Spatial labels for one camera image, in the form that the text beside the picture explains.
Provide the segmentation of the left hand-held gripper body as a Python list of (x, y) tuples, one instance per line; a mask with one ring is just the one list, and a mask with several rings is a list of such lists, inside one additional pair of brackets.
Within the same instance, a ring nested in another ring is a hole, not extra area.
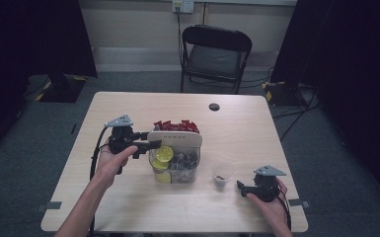
[(108, 143), (112, 154), (118, 154), (132, 142), (132, 126), (133, 122), (128, 115), (122, 115), (105, 123), (105, 128), (112, 129)]

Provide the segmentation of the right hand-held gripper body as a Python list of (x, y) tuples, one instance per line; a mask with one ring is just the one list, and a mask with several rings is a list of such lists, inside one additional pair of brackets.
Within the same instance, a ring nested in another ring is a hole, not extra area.
[(271, 202), (279, 196), (280, 189), (276, 180), (277, 176), (285, 176), (286, 173), (270, 165), (264, 165), (254, 171), (254, 182), (258, 188), (257, 197), (264, 202)]

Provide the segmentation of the clear plastic cup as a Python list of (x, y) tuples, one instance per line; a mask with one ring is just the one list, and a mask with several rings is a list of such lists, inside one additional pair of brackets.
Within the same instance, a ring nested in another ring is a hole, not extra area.
[[(234, 175), (234, 166), (229, 162), (217, 162), (211, 166), (212, 175), (212, 186), (218, 190), (222, 191)], [(227, 179), (227, 182), (217, 182), (215, 181), (215, 176), (221, 176)]]

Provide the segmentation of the white box lid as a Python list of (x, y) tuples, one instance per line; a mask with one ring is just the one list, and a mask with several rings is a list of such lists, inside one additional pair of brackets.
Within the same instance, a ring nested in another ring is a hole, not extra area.
[(156, 130), (147, 135), (148, 141), (161, 140), (162, 145), (174, 147), (200, 147), (202, 136), (189, 131)]

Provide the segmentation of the clear plastic storage box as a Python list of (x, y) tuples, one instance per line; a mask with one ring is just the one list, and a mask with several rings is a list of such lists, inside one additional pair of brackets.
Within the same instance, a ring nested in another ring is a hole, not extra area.
[(164, 184), (193, 183), (200, 163), (200, 134), (189, 131), (152, 131), (149, 141), (161, 141), (149, 151), (149, 163), (155, 180)]

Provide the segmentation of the pile of dark tea pieces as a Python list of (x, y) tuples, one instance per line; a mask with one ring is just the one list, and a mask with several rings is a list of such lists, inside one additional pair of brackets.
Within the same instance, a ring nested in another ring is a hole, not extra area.
[(195, 180), (199, 156), (196, 152), (179, 153), (170, 163), (170, 173), (173, 184), (192, 183)]

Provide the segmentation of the person's right hand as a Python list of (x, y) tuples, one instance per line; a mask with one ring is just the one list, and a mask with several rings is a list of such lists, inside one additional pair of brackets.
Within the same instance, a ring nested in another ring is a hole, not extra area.
[(271, 231), (278, 229), (290, 230), (287, 222), (287, 212), (285, 210), (286, 205), (284, 203), (287, 187), (280, 179), (276, 180), (279, 184), (280, 193), (273, 201), (264, 202), (253, 194), (247, 194), (247, 199), (257, 207)]

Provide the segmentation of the person's left hand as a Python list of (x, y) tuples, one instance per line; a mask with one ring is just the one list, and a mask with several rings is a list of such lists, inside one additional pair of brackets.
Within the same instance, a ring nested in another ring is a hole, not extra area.
[(126, 165), (128, 158), (137, 151), (137, 147), (132, 145), (125, 148), (118, 154), (113, 154), (107, 144), (101, 147), (97, 171), (92, 179), (92, 183), (97, 187), (106, 190), (114, 183), (114, 177), (120, 168)]

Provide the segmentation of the dried lemon slice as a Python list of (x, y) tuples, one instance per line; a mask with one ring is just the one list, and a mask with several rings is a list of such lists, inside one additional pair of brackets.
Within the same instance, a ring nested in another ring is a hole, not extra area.
[(153, 168), (158, 169), (158, 170), (166, 170), (169, 167), (168, 162), (162, 162), (162, 161), (159, 161), (158, 159), (153, 159), (151, 161), (151, 165)]
[(170, 184), (172, 182), (172, 178), (169, 172), (156, 174), (155, 179), (163, 184)]
[(160, 162), (169, 162), (174, 156), (174, 151), (170, 146), (163, 145), (156, 150), (156, 159)]

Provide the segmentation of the bunch of red packets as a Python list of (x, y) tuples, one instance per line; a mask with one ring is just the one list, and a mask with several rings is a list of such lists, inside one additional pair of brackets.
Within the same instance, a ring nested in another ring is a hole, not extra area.
[(154, 129), (155, 130), (166, 130), (166, 131), (187, 131), (187, 132), (194, 132), (199, 133), (199, 129), (197, 125), (190, 120), (181, 120), (180, 122), (171, 122), (170, 120), (167, 121), (156, 121), (154, 123)]

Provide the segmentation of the black stand base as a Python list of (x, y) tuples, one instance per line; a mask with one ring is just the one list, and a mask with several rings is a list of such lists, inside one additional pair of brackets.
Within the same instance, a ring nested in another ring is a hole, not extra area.
[(49, 81), (37, 95), (36, 101), (42, 103), (75, 103), (87, 80), (80, 76), (49, 74)]
[(309, 105), (298, 87), (291, 87), (285, 82), (264, 82), (262, 87), (271, 106), (306, 108)]

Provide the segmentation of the black folding chair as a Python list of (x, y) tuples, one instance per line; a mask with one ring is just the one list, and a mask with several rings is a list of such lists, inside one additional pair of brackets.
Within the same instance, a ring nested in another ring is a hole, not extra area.
[(194, 25), (182, 32), (181, 92), (192, 77), (230, 83), (238, 94), (252, 41), (235, 30)]

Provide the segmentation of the black curtain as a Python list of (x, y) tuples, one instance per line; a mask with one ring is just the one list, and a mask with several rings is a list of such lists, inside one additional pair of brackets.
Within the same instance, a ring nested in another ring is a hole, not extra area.
[(97, 75), (79, 0), (0, 0), (0, 138), (33, 75)]
[(380, 185), (380, 0), (297, 0), (271, 79), (317, 87)]

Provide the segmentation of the grey table edge bracket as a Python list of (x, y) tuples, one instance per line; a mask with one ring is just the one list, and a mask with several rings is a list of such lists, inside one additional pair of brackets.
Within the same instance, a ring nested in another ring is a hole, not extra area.
[(301, 205), (303, 208), (309, 208), (311, 206), (310, 201), (307, 199), (295, 198), (290, 199), (288, 202), (291, 206)]
[(46, 212), (48, 209), (60, 209), (61, 201), (48, 201), (37, 206), (37, 212)]

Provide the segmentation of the white wall socket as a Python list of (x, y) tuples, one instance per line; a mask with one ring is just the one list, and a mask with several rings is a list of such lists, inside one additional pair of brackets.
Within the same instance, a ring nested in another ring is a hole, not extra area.
[(192, 0), (173, 0), (172, 11), (175, 13), (192, 14), (194, 2)]

